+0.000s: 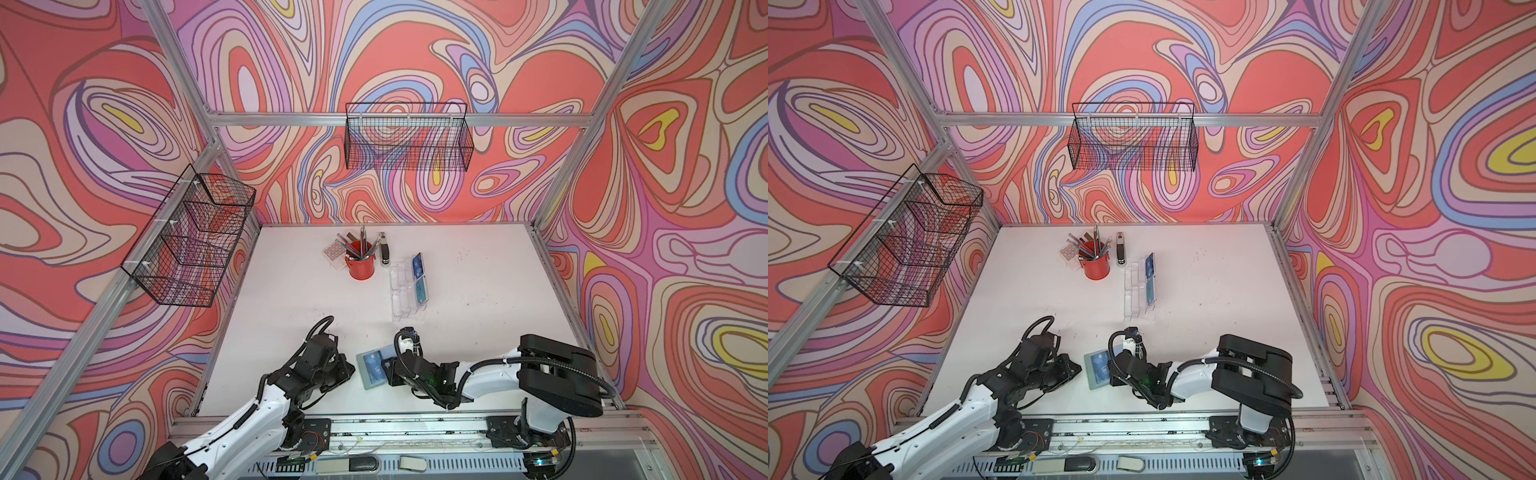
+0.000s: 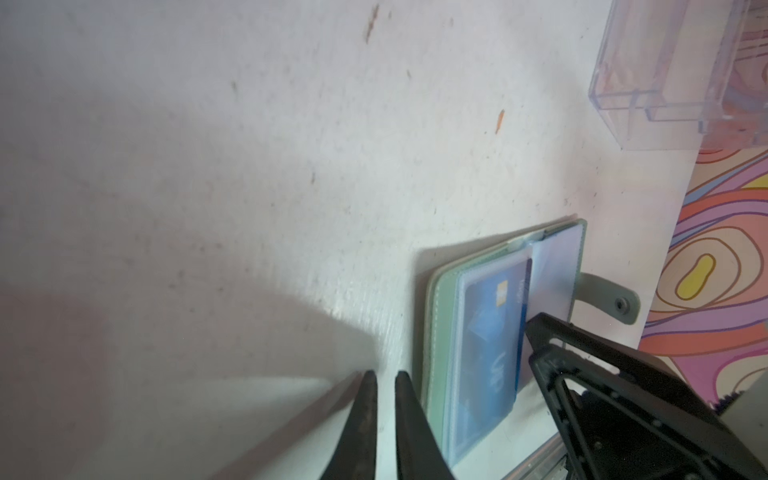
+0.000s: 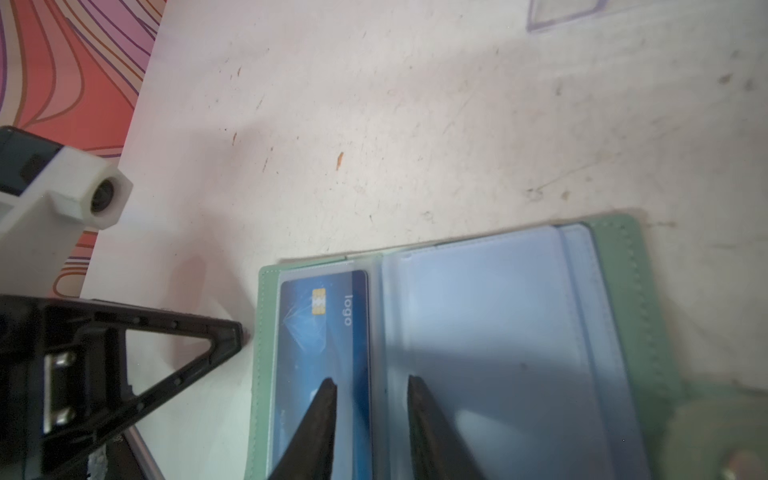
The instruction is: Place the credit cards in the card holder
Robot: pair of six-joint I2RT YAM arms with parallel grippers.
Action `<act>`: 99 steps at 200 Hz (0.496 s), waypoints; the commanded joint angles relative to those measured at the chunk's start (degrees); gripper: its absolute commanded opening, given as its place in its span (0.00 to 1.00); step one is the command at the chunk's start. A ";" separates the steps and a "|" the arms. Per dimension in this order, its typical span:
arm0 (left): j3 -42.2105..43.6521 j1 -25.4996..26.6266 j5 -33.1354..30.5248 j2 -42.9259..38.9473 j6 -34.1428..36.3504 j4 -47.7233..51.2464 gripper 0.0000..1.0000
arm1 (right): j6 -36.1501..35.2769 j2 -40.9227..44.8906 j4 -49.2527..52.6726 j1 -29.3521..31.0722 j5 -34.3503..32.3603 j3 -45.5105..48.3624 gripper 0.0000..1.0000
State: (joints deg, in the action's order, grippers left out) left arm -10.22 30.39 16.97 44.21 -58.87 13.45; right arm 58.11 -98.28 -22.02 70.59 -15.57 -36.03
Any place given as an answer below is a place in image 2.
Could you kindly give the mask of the mint green card wallet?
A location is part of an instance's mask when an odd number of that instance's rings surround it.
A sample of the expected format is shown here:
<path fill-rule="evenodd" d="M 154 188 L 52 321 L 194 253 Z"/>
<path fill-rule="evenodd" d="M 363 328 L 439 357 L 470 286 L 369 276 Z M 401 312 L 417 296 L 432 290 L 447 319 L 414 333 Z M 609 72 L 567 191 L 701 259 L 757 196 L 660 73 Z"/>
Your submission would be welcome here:
<path fill-rule="evenodd" d="M 431 275 L 421 401 L 449 466 L 512 412 L 526 382 L 528 320 L 547 313 L 568 321 L 581 301 L 621 323 L 637 321 L 634 291 L 582 272 L 586 229 L 578 218 L 534 227 Z"/>

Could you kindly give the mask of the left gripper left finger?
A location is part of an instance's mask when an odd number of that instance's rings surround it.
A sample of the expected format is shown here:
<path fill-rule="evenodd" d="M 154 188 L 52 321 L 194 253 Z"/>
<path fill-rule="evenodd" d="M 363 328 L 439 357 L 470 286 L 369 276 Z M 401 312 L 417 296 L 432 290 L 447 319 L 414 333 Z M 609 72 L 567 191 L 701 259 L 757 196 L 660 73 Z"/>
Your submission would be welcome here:
<path fill-rule="evenodd" d="M 376 473 L 378 384 L 373 370 L 359 384 L 347 421 L 322 480 L 373 480 Z"/>

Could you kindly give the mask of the blue card carried to wallet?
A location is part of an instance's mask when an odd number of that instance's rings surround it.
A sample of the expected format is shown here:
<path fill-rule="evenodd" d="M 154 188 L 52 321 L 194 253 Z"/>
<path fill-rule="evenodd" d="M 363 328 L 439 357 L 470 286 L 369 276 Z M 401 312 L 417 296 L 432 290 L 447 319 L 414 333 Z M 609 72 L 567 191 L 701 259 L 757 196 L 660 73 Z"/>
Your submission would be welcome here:
<path fill-rule="evenodd" d="M 489 265 L 464 282 L 457 430 L 487 432 L 511 411 L 517 394 L 530 260 Z"/>

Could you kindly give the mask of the clear acrylic card holder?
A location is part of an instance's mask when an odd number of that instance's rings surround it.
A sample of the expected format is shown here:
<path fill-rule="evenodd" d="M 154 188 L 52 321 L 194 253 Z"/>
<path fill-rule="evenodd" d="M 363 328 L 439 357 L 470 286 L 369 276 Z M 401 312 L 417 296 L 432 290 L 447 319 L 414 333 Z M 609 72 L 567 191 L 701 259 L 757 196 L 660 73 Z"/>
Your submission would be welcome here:
<path fill-rule="evenodd" d="M 766 145 L 766 2 L 613 2 L 589 98 L 625 150 Z"/>

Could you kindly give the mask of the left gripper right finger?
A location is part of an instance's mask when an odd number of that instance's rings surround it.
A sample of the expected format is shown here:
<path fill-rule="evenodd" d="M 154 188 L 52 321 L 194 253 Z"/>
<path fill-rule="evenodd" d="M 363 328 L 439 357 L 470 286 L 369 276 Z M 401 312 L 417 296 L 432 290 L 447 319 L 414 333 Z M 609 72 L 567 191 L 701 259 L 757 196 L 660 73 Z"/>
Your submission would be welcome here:
<path fill-rule="evenodd" d="M 398 479 L 452 480 L 406 371 L 395 378 L 395 417 Z"/>

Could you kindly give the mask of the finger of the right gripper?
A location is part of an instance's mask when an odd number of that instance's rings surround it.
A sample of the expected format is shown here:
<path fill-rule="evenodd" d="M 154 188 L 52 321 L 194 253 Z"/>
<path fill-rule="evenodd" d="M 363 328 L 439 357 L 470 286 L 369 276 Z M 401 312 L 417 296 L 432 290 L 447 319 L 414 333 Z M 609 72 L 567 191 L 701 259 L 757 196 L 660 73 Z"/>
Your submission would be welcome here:
<path fill-rule="evenodd" d="M 568 478 L 766 478 L 720 416 L 651 355 L 546 313 L 525 334 Z"/>

